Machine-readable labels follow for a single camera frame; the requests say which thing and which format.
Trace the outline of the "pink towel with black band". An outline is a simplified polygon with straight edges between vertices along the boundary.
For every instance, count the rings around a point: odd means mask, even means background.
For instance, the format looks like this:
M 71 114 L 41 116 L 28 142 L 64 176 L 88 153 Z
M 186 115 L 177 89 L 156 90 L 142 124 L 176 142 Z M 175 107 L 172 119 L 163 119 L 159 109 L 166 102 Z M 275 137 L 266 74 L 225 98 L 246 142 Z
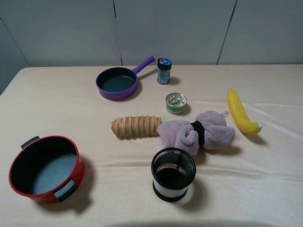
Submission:
M 163 122 L 157 129 L 160 142 L 163 148 L 179 148 L 191 156 L 196 155 L 201 147 L 223 149 L 235 136 L 235 129 L 226 124 L 228 115 L 228 111 L 207 111 L 199 114 L 192 123 L 185 120 Z

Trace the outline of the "small blue-lidded jar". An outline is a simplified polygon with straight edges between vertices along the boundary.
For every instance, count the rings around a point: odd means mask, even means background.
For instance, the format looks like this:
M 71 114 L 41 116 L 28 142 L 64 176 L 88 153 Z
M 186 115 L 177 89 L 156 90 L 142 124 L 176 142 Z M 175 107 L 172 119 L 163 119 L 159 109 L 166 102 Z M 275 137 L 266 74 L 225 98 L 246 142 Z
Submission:
M 162 85 L 167 85 L 170 83 L 170 71 L 172 67 L 172 61 L 168 58 L 159 58 L 157 62 L 157 82 Z

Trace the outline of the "striped twisted bread loaf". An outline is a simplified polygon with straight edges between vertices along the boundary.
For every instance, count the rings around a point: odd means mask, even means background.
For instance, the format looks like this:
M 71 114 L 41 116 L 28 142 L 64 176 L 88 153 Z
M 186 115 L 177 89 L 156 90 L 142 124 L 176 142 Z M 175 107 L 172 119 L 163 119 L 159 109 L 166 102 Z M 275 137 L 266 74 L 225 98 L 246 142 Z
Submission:
M 162 121 L 153 116 L 126 116 L 111 122 L 112 132 L 120 139 L 158 136 L 158 127 Z

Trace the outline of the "black mesh pen cup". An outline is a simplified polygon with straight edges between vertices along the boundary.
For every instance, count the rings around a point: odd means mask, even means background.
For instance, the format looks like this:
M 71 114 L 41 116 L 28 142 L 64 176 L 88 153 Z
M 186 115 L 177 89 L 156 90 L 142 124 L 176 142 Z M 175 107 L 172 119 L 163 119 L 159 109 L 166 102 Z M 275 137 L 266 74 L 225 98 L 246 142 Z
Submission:
M 164 148 L 151 162 L 152 187 L 163 201 L 176 202 L 187 193 L 188 186 L 196 175 L 193 158 L 179 148 Z

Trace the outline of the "yellow banana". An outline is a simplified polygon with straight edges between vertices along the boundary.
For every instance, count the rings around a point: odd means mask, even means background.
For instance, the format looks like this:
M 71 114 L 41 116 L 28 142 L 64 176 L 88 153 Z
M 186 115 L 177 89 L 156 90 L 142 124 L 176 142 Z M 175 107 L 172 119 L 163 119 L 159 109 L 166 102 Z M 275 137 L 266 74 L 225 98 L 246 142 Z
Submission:
M 263 128 L 263 123 L 252 122 L 241 103 L 238 94 L 233 89 L 227 91 L 227 103 L 237 128 L 245 134 L 258 134 Z

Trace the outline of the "tin can with pull tab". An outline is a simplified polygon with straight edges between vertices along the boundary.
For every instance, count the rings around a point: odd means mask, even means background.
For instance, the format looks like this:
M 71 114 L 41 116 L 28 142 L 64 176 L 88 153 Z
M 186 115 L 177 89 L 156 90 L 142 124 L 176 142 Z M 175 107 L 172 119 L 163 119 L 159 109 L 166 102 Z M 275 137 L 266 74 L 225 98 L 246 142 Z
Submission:
M 181 93 L 170 93 L 166 96 L 166 110 L 170 114 L 181 114 L 187 104 L 186 97 Z

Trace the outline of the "purple frying pan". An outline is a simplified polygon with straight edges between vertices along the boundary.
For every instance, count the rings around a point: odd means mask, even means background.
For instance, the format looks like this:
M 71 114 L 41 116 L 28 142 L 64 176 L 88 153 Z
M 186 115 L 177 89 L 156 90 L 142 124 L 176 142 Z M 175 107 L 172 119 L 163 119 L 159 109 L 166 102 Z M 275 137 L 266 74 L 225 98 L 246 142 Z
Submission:
M 151 56 L 133 70 L 115 67 L 103 71 L 96 78 L 99 93 L 105 99 L 112 101 L 129 98 L 137 91 L 139 83 L 137 74 L 153 62 L 155 58 Z

